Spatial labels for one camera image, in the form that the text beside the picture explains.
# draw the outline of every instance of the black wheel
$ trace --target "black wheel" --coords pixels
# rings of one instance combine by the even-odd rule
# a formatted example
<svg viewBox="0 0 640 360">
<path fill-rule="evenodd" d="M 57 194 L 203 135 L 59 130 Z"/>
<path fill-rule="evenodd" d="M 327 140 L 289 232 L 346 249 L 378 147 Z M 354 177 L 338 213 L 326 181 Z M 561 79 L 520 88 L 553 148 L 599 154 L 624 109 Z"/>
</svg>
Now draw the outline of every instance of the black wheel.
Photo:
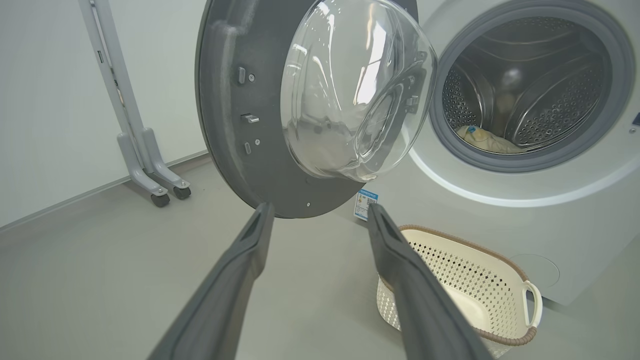
<svg viewBox="0 0 640 360">
<path fill-rule="evenodd" d="M 164 194 L 162 196 L 155 196 L 151 194 L 151 201 L 153 201 L 154 205 L 158 208 L 163 208 L 169 203 L 169 195 Z"/>
<path fill-rule="evenodd" d="M 184 200 L 188 198 L 189 195 L 191 195 L 191 189 L 189 188 L 180 189 L 179 187 L 174 186 L 173 193 L 175 194 L 175 197 L 177 197 L 178 199 Z"/>
</svg>

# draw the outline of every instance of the blue and white sticker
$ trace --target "blue and white sticker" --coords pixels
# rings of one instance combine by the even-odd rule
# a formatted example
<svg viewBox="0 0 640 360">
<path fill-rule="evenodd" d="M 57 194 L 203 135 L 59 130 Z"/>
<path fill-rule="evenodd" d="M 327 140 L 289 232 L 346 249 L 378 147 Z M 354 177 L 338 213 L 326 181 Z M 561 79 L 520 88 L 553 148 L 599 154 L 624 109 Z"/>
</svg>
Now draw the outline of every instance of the blue and white sticker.
<svg viewBox="0 0 640 360">
<path fill-rule="evenodd" d="M 357 218 L 368 221 L 367 212 L 369 211 L 369 204 L 371 203 L 378 203 L 378 194 L 360 189 L 358 195 L 356 196 L 356 208 L 353 211 L 353 214 Z"/>
</svg>

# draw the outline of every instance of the beige cloth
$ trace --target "beige cloth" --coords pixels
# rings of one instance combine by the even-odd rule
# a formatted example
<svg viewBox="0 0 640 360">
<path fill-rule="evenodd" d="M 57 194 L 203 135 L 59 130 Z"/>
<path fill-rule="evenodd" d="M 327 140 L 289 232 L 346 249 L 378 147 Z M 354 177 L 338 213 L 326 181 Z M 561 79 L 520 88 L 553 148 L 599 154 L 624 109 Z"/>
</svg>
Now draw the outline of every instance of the beige cloth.
<svg viewBox="0 0 640 360">
<path fill-rule="evenodd" d="M 518 154 L 519 152 L 525 152 L 509 140 L 495 136 L 493 133 L 477 126 L 461 126 L 456 130 L 456 133 L 462 140 L 478 149 L 497 152 L 498 154 Z"/>
</svg>

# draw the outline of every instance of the perforated basket wall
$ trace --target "perforated basket wall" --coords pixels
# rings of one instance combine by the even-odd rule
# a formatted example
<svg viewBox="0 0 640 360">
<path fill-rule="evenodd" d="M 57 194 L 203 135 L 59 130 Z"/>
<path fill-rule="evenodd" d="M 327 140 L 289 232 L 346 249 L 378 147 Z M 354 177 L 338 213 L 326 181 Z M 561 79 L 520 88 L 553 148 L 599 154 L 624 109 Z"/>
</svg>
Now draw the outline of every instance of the perforated basket wall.
<svg viewBox="0 0 640 360">
<path fill-rule="evenodd" d="M 482 304 L 490 324 L 476 331 L 495 358 L 533 339 L 538 324 L 527 324 L 528 278 L 513 262 L 424 227 L 406 225 L 400 230 L 445 289 L 455 289 Z M 380 315 L 400 330 L 393 291 L 381 279 L 377 299 Z"/>
</svg>

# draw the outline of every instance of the beige laundry basket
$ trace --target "beige laundry basket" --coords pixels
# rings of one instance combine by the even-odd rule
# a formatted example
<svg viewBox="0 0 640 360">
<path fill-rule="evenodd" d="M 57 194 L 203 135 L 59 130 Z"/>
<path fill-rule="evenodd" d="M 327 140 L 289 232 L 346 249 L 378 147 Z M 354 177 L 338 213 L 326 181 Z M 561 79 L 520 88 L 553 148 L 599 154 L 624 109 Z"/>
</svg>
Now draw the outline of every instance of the beige laundry basket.
<svg viewBox="0 0 640 360">
<path fill-rule="evenodd" d="M 415 225 L 400 231 L 438 278 L 494 358 L 536 335 L 542 296 L 511 260 L 476 244 Z M 534 295 L 529 319 L 527 290 Z M 378 311 L 400 330 L 394 294 L 378 280 Z"/>
</svg>

